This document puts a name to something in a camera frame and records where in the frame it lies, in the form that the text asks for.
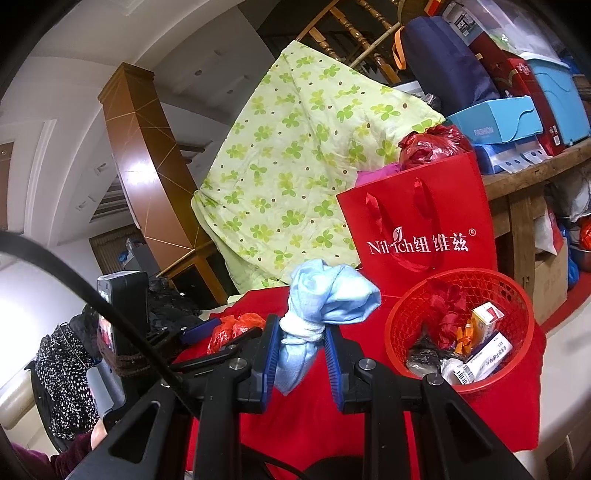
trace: wooden table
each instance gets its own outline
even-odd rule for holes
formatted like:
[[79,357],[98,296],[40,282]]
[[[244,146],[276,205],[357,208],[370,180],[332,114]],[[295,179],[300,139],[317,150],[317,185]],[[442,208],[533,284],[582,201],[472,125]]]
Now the wooden table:
[[499,271],[534,294],[534,219],[544,214],[544,185],[591,159],[591,138],[517,173],[483,175],[493,224]]

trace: red carpet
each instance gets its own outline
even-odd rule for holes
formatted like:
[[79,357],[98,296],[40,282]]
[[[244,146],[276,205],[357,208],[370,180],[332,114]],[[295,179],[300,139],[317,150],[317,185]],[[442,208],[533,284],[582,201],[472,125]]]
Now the red carpet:
[[580,272],[579,282],[569,291],[566,301],[542,324],[544,333],[565,321],[591,295],[591,273]]

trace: shopping bag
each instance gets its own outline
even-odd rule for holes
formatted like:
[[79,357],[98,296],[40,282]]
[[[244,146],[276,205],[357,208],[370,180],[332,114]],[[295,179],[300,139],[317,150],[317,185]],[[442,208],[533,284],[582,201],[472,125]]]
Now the shopping bag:
[[383,296],[463,267],[496,270],[491,213],[474,152],[337,195],[361,260]]

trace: wooden baluster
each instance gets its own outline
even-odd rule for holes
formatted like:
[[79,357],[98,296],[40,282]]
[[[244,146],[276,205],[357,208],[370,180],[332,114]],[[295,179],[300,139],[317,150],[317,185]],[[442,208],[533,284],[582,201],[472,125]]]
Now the wooden baluster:
[[356,0],[356,2],[359,5],[361,5],[363,8],[365,8],[371,14],[372,17],[374,17],[378,22],[380,22],[384,26],[384,28],[386,30],[392,28],[392,24],[390,22],[388,22],[388,20],[386,20],[380,12],[378,12],[374,7],[372,7],[365,0]]
[[316,41],[316,43],[320,46],[320,48],[322,48],[322,50],[324,50],[324,53],[326,53],[328,56],[334,58],[335,60],[341,61],[341,58],[339,57],[337,52],[334,51],[334,49],[326,41],[326,38],[324,37],[324,35],[322,33],[320,33],[320,31],[316,27],[312,27],[309,31],[309,34]]
[[[330,13],[338,20],[338,22],[343,25],[351,34],[351,36],[363,47],[364,50],[367,50],[371,47],[367,38],[363,36],[363,34],[357,30],[351,22],[347,19],[342,11],[338,8],[333,7],[330,9]],[[372,54],[374,57],[374,62],[378,65],[379,69],[382,73],[386,76],[386,78],[392,83],[400,82],[400,77],[396,75],[392,66],[382,57],[377,51],[374,51]]]

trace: wooden shelf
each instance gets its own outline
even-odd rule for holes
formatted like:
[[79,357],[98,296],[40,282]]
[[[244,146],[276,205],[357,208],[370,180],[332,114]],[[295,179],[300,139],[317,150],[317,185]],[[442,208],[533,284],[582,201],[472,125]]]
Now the wooden shelf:
[[591,138],[567,148],[561,154],[517,173],[483,175],[486,196],[495,200],[518,190],[548,180],[559,173],[584,163],[591,158]]

